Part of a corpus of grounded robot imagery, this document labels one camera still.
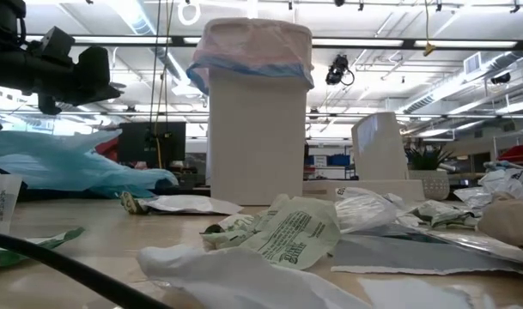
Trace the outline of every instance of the desk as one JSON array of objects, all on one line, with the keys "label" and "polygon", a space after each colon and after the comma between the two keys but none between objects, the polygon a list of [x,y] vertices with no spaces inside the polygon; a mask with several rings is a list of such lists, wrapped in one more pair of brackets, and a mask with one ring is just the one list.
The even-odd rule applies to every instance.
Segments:
[{"label": "desk", "polygon": [[[254,214],[263,208],[248,207]],[[128,215],[119,201],[56,200],[19,203],[11,233],[20,237],[47,236],[76,227],[86,232],[63,244],[58,252],[72,257],[122,282],[140,282],[144,275],[135,260],[145,246],[168,247],[179,243],[202,245],[198,233],[224,216]],[[405,275],[356,275],[330,272],[331,259],[322,258],[309,271],[369,301],[357,278],[399,279]],[[476,296],[489,294],[501,306],[523,306],[523,276],[477,273],[451,276],[413,276],[436,286],[461,287]],[[55,270],[26,261],[0,269],[0,309],[82,308],[99,296]],[[170,304],[179,308],[179,304]]]}]

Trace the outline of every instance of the trash bag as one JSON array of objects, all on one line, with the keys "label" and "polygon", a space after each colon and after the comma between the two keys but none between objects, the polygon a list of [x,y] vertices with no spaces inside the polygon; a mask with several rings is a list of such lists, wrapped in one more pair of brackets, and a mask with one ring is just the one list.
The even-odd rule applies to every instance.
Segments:
[{"label": "trash bag", "polygon": [[206,24],[186,75],[204,94],[210,93],[210,68],[299,77],[312,89],[311,41],[308,28],[285,21],[216,19]]},{"label": "trash bag", "polygon": [[28,189],[91,190],[117,198],[122,191],[152,197],[158,180],[178,184],[166,170],[135,170],[110,161],[93,148],[110,141],[121,130],[89,135],[52,136],[35,132],[0,131],[0,168],[22,176]]},{"label": "trash bag", "polygon": [[397,208],[379,194],[361,188],[338,188],[336,202],[341,234],[379,227],[397,219]]},{"label": "trash bag", "polygon": [[492,202],[492,194],[483,187],[458,189],[453,194],[473,210],[483,209]]}]

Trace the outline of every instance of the white paper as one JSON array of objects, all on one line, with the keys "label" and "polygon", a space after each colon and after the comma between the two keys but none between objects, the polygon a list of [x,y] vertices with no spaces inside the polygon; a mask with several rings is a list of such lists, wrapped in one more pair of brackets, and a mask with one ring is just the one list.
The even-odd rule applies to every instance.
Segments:
[{"label": "white paper", "polygon": [[141,207],[150,207],[163,212],[186,212],[193,214],[238,214],[243,208],[235,203],[211,197],[175,195],[137,199]]},{"label": "white paper", "polygon": [[149,247],[137,261],[151,281],[184,289],[210,309],[370,308],[314,274],[273,266],[243,248],[204,252],[186,245]]},{"label": "white paper", "polygon": [[333,249],[339,236],[332,202],[305,197],[290,199],[285,194],[278,195],[250,224],[243,221],[223,233],[202,234],[208,250],[239,245],[261,253],[273,264],[296,270],[311,267]]},{"label": "white paper", "polygon": [[9,233],[21,182],[20,176],[0,174],[0,233]]}]

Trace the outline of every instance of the trash can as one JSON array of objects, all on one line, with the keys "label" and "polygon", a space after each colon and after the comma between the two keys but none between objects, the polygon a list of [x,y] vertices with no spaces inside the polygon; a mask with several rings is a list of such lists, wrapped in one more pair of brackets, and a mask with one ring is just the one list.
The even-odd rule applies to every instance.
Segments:
[{"label": "trash can", "polygon": [[302,193],[311,32],[283,21],[209,22],[187,75],[210,96],[211,196],[269,205]]}]

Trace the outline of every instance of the ceiling pipe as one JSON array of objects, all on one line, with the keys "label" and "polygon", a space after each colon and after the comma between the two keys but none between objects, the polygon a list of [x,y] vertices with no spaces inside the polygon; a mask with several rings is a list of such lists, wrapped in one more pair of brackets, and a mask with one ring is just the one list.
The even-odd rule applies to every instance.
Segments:
[{"label": "ceiling pipe", "polygon": [[490,78],[504,71],[509,65],[523,59],[523,51],[508,51],[503,54],[483,60],[481,69],[474,74],[466,75],[463,70],[458,70],[452,76],[442,79],[434,84],[429,91],[415,94],[406,100],[405,104],[398,108],[396,113],[413,113],[414,111],[433,104],[439,100],[456,94],[462,89],[471,86],[474,82]]},{"label": "ceiling pipe", "polygon": [[[134,34],[137,35],[157,35],[157,29],[147,17],[143,2],[140,0],[124,0],[111,2],[113,9],[120,15],[125,23],[131,28]],[[177,84],[189,85],[191,81],[186,77],[185,71],[177,63],[170,51],[166,52],[164,47],[150,47],[149,48],[160,62],[166,66],[169,74]]]},{"label": "ceiling pipe", "polygon": [[[516,85],[514,87],[511,87],[511,88],[508,88],[498,94],[493,94],[491,96],[488,96],[486,98],[482,98],[481,100],[477,100],[475,102],[472,102],[470,104],[466,104],[464,106],[469,106],[471,108],[474,108],[476,106],[480,106],[482,104],[487,104],[487,103],[490,103],[492,101],[496,101],[496,100],[501,100],[504,96],[507,96],[507,95],[510,95],[510,94],[513,94],[515,92],[518,92],[520,90],[523,90],[523,82],[519,85]],[[519,99],[522,99],[523,98],[523,94],[515,94],[514,95],[514,103],[517,104],[518,103],[518,100]],[[488,112],[486,113],[486,115],[495,115],[496,114],[496,110],[493,110],[492,112]],[[414,128],[414,129],[410,129],[408,130],[408,134],[414,134],[414,133],[419,133],[420,131],[423,131],[423,130],[426,130],[428,128],[442,128],[442,129],[445,129],[445,128],[450,128],[451,130],[454,130],[454,129],[460,129],[460,127],[464,126],[465,124],[470,124],[470,123],[473,123],[472,120],[464,120],[464,121],[459,121],[457,122],[456,121],[457,119],[434,119],[434,122],[432,122],[431,124],[420,124],[420,126]],[[476,122],[476,124],[474,123],[474,125],[472,126],[467,126],[467,127],[464,127],[462,128],[461,130],[465,130],[465,131],[468,131],[468,130],[472,130],[472,129],[475,129],[475,127],[478,127],[480,124],[482,123],[485,123],[485,122],[488,122],[488,121],[495,121],[496,119],[483,119],[483,120],[478,120]]]}]

